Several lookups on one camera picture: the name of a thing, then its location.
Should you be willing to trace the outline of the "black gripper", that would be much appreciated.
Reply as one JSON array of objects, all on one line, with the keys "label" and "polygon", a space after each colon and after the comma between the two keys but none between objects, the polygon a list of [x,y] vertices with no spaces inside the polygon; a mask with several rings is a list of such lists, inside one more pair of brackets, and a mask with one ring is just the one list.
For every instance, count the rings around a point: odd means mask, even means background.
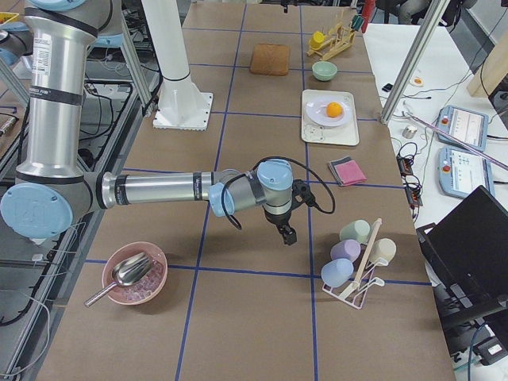
[{"label": "black gripper", "polygon": [[288,202],[282,206],[264,205],[264,215],[267,221],[277,228],[286,245],[293,245],[297,242],[297,233],[290,227],[290,219],[292,211],[302,204],[309,207],[316,206],[316,198],[309,185],[301,179],[296,179],[293,181]]},{"label": "black gripper", "polygon": [[283,8],[287,8],[289,5],[295,6],[296,5],[296,0],[281,0],[280,1],[280,5]]}]

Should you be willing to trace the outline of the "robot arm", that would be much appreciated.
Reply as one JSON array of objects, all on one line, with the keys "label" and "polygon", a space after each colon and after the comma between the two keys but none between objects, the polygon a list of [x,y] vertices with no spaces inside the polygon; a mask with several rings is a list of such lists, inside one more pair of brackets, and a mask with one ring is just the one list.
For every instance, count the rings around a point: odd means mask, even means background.
[{"label": "robot arm", "polygon": [[1,215],[16,233],[46,239],[96,210],[147,202],[207,201],[215,215],[234,220],[255,206],[285,244],[297,237],[289,220],[301,205],[316,207],[310,187],[292,173],[294,160],[269,156],[252,170],[129,176],[85,172],[77,164],[88,48],[119,37],[119,1],[28,1],[33,31],[29,136],[16,183],[1,199]]}]

